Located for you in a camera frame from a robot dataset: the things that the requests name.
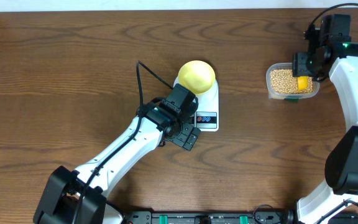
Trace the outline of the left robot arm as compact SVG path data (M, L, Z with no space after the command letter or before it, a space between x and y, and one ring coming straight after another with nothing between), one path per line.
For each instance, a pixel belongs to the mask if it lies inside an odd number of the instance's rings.
M34 223L122 223L108 205L116 184L143 156L170 141L189 151L200 130L189 118L198 107L194 93L180 84L166 97L141 104L129 127L90 161L55 169L36 208Z

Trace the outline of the yellow measuring scoop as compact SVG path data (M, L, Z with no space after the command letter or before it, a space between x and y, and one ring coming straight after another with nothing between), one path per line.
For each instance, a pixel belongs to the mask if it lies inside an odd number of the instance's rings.
M308 77L302 76L297 78L298 90L303 91L308 88Z

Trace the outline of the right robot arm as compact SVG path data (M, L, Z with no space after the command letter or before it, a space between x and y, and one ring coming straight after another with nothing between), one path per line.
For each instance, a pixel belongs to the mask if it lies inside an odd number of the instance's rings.
M293 56L293 76L330 80L340 99L346 133L331 151L324 180L312 193L299 199L300 223L327 223L348 205L358 204L358 43L349 35L351 17L324 16L321 25L305 32L307 52Z

